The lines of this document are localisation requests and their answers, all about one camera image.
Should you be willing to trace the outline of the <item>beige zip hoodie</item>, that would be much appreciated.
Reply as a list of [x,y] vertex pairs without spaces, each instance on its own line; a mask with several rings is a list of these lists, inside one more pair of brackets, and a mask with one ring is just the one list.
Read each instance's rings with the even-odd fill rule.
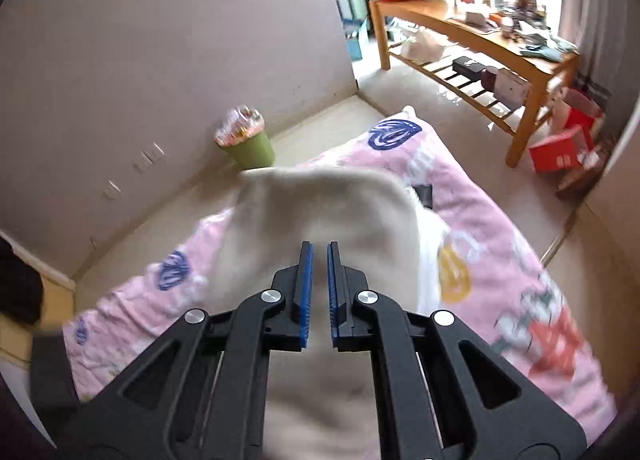
[[404,183],[386,169],[254,169],[240,178],[230,223],[208,273],[205,306],[221,313],[269,287],[274,274],[314,247],[308,346],[270,358],[267,459],[376,459],[370,358],[332,345],[328,246],[362,271],[370,289],[402,308],[419,304],[419,230]]

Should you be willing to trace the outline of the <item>white folded garment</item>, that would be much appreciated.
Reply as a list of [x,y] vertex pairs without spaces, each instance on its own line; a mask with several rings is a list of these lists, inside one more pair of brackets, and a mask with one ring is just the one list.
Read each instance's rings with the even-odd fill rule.
[[405,187],[414,211],[419,241],[419,297],[417,313],[430,316],[439,309],[442,287],[439,280],[439,251],[444,247],[450,227],[445,220],[424,206],[413,187]]

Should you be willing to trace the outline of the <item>green trash bin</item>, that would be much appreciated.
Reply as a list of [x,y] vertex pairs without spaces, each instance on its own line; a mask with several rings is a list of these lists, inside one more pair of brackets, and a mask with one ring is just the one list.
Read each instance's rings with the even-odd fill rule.
[[244,171],[270,167],[276,161],[262,114],[245,104],[224,116],[215,129],[214,140]]

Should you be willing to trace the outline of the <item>red shopping bag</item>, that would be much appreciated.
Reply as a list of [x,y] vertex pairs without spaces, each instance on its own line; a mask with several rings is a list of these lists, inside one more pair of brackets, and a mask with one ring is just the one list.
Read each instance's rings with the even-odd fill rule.
[[582,164],[604,121],[597,102],[579,90],[562,88],[551,101],[548,136],[528,149],[535,172],[554,173]]

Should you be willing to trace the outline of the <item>white box on shelf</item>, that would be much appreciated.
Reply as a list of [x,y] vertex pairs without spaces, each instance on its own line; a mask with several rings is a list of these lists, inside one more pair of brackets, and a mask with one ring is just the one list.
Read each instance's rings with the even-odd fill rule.
[[507,68],[499,68],[495,85],[494,96],[510,110],[516,110],[526,102],[530,84],[526,79]]

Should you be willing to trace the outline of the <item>black box on shelf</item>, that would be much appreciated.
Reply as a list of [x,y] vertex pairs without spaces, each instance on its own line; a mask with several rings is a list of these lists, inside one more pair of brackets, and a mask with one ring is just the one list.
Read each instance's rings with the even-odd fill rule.
[[487,66],[469,56],[458,56],[452,61],[451,68],[454,73],[464,76],[471,82],[478,82],[482,79]]

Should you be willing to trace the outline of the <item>wooden bench table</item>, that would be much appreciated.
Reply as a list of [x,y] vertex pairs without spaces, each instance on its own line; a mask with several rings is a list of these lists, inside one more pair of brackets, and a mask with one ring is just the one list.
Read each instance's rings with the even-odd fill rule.
[[[570,85],[577,71],[578,54],[565,53],[559,62],[522,56],[518,42],[506,39],[498,32],[483,34],[473,30],[452,15],[444,0],[372,0],[369,10],[382,70],[388,71],[390,61],[397,60],[433,79],[475,108],[511,137],[506,152],[506,165],[510,167],[518,166],[530,139],[550,119],[547,103],[551,87]],[[388,40],[388,19],[406,21],[444,36],[447,42],[444,54],[435,62],[416,62],[404,56],[401,43]],[[529,85],[524,104],[507,108],[492,92],[484,89],[479,80],[454,71],[454,59],[459,56],[494,68],[506,68],[524,79]]]

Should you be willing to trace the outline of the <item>grey window curtain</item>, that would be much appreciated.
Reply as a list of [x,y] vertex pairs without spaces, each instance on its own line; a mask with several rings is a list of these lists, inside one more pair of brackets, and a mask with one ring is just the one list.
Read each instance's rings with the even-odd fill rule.
[[560,35],[576,45],[576,85],[602,108],[633,108],[639,96],[639,0],[562,0]]

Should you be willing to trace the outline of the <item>white wall sockets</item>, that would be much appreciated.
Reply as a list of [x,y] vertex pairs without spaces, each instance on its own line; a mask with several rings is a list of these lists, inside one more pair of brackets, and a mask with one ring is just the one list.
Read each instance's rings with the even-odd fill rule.
[[164,149],[158,143],[151,142],[136,153],[127,168],[123,169],[115,179],[107,180],[102,190],[102,197],[107,201],[118,200],[134,187],[152,166],[160,163],[165,155]]

